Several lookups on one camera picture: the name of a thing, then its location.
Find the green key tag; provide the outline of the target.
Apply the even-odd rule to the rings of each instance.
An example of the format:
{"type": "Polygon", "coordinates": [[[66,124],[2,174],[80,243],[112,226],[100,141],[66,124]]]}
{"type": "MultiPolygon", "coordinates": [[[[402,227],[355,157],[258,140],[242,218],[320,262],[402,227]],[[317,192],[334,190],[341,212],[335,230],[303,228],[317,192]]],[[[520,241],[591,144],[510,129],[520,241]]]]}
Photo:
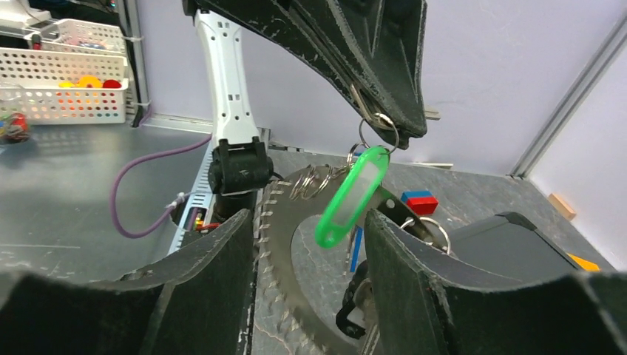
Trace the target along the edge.
{"type": "Polygon", "coordinates": [[[383,181],[389,163],[390,152],[383,146],[372,146],[358,156],[316,226],[318,246],[333,248],[347,236],[383,181]]]}

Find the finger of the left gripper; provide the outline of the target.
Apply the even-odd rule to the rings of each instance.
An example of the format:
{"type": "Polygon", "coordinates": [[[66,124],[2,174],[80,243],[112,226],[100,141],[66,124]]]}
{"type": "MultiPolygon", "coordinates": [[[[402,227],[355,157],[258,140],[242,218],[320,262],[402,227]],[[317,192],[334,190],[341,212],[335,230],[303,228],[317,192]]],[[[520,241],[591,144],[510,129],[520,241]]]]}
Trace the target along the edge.
{"type": "Polygon", "coordinates": [[[385,142],[427,133],[421,65],[425,1],[185,1],[281,46],[325,78],[385,142]]]}

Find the tan wooden block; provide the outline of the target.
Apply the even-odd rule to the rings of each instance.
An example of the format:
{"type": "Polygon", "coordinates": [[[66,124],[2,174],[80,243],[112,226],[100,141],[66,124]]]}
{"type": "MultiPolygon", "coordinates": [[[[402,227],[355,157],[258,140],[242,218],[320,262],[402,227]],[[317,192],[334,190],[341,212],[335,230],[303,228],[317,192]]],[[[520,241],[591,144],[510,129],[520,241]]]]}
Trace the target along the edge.
{"type": "Polygon", "coordinates": [[[577,216],[577,212],[560,195],[551,193],[547,200],[566,220],[572,221],[577,216]]]}

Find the red blue brick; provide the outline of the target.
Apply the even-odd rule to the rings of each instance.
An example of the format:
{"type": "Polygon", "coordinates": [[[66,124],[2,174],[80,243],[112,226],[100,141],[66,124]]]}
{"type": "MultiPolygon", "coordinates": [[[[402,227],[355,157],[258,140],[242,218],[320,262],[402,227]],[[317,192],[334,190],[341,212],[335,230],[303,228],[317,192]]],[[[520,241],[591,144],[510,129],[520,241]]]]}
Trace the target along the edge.
{"type": "Polygon", "coordinates": [[[403,192],[401,201],[421,216],[432,215],[439,205],[439,201],[428,190],[403,192]]]}

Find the white perforated basket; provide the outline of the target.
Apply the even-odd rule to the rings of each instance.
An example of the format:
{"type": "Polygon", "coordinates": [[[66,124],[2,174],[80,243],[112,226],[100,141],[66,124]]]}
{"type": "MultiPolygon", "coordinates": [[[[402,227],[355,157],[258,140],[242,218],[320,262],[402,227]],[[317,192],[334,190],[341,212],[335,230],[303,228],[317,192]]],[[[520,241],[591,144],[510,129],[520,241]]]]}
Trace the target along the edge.
{"type": "Polygon", "coordinates": [[[119,27],[62,19],[27,35],[30,48],[1,49],[1,119],[32,125],[120,124],[133,71],[119,27]]]}

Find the dark grey hard case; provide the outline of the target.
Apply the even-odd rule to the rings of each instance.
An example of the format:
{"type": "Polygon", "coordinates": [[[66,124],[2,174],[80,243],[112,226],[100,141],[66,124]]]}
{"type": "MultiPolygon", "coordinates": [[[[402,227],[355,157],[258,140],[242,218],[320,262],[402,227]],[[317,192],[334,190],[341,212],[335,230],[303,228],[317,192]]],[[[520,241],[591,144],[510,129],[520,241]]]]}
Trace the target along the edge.
{"type": "Polygon", "coordinates": [[[525,283],[581,271],[566,252],[518,212],[501,212],[449,232],[452,253],[477,268],[525,283]]]}

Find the blue key tag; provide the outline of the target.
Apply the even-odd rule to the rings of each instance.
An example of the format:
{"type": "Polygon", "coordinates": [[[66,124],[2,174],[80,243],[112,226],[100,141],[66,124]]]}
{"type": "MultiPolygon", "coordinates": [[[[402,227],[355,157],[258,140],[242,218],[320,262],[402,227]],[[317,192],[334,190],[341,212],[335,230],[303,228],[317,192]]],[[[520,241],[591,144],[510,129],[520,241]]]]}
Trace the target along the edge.
{"type": "Polygon", "coordinates": [[[359,252],[361,250],[361,243],[363,237],[363,229],[356,226],[351,235],[350,242],[350,272],[354,272],[358,266],[359,252]]]}

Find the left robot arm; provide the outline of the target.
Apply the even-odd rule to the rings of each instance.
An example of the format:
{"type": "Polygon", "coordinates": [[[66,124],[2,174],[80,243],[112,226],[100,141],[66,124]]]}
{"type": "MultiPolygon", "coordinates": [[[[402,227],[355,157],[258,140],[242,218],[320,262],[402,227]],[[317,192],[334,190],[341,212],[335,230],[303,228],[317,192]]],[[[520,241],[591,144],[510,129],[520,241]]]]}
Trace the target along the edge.
{"type": "Polygon", "coordinates": [[[214,116],[209,182],[224,217],[271,177],[242,57],[243,30],[325,78],[394,149],[426,134],[421,63],[425,1],[184,1],[206,57],[214,116]]]}

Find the metal disc keyring with rings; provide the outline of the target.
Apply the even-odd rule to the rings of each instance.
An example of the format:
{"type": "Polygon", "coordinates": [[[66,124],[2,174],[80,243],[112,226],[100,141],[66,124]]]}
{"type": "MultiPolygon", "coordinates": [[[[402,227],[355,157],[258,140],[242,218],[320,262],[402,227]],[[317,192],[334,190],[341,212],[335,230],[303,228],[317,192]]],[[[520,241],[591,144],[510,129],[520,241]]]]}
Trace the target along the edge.
{"type": "Polygon", "coordinates": [[[339,247],[350,248],[356,226],[375,209],[399,224],[412,239],[446,255],[450,236],[430,217],[420,217],[381,184],[346,237],[333,248],[318,246],[315,229],[323,211],[350,167],[369,145],[360,138],[340,166],[310,164],[270,183],[260,204],[259,262],[268,282],[270,309],[280,309],[276,328],[295,354],[371,354],[379,341],[379,325],[372,282],[366,272],[343,280],[339,247]]]}

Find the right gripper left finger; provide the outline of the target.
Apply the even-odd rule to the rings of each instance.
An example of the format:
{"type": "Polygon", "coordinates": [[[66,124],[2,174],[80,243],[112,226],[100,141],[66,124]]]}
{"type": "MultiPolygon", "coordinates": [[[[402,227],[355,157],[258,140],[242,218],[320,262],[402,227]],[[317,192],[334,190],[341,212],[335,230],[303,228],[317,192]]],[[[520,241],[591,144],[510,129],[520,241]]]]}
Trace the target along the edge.
{"type": "Polygon", "coordinates": [[[253,215],[116,281],[1,274],[3,354],[235,354],[253,268],[253,215]]]}

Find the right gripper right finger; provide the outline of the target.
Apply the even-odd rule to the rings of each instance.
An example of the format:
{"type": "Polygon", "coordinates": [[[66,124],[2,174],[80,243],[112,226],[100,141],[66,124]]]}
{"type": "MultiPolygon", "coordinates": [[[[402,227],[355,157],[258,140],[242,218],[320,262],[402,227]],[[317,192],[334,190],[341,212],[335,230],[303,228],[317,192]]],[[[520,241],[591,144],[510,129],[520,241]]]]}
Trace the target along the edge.
{"type": "Polygon", "coordinates": [[[365,217],[368,274],[386,354],[624,354],[626,275],[573,271],[525,283],[365,217]]]}

